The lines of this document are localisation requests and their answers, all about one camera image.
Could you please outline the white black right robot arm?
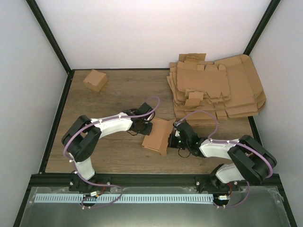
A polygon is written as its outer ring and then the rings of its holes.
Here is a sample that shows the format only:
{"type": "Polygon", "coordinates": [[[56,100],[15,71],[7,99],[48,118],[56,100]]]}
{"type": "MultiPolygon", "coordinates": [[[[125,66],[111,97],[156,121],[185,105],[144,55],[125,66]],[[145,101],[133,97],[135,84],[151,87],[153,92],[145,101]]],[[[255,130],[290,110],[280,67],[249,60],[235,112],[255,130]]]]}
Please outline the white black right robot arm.
{"type": "Polygon", "coordinates": [[[276,158],[249,135],[234,140],[214,140],[211,136],[203,138],[187,122],[174,124],[168,146],[186,149],[195,157],[218,157],[232,161],[231,164],[220,164],[210,173],[211,187],[217,191],[235,181],[261,185],[272,176],[277,165],[276,158]]]}

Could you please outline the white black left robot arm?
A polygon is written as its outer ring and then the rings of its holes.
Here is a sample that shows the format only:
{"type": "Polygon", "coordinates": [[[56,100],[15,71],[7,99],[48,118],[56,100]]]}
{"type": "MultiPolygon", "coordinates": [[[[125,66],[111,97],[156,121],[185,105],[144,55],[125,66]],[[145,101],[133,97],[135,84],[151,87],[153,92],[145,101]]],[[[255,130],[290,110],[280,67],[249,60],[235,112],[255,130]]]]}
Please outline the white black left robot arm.
{"type": "Polygon", "coordinates": [[[63,136],[62,144],[63,155],[74,164],[81,187],[92,191],[97,185],[91,155],[101,138],[123,131],[149,135],[154,116],[155,109],[147,103],[143,103],[138,109],[125,110],[105,118],[90,119],[86,115],[80,116],[63,136]]]}

